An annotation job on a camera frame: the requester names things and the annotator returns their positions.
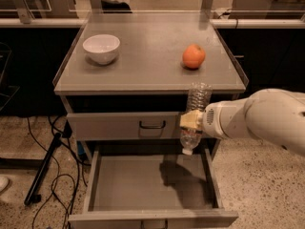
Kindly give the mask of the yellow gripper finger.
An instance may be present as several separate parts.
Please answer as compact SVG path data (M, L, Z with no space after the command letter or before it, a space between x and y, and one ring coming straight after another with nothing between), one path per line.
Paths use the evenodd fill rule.
M180 117L180 126L182 128L201 130L203 113L199 110L192 110Z

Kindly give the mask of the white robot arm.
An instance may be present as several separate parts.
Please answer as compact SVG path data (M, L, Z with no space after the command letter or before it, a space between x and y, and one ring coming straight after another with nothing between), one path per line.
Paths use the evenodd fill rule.
M305 93L260 90L247 98L208 104L192 96L180 117L182 153L191 155L203 135L266 140L305 156Z

